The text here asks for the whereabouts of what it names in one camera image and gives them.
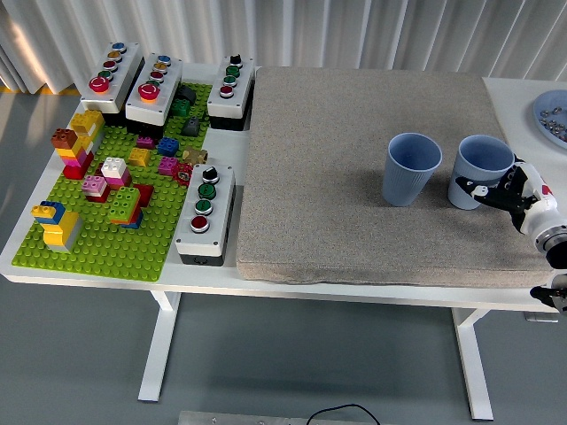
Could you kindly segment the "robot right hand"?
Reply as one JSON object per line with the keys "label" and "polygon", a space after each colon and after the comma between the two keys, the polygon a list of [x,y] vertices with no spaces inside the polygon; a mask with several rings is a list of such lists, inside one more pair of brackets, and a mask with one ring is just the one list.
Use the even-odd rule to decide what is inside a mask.
{"label": "robot right hand", "polygon": [[515,229],[529,236],[539,250],[548,251],[566,240],[566,219],[533,165],[517,160],[493,187],[463,176],[455,182],[479,203],[510,213]]}

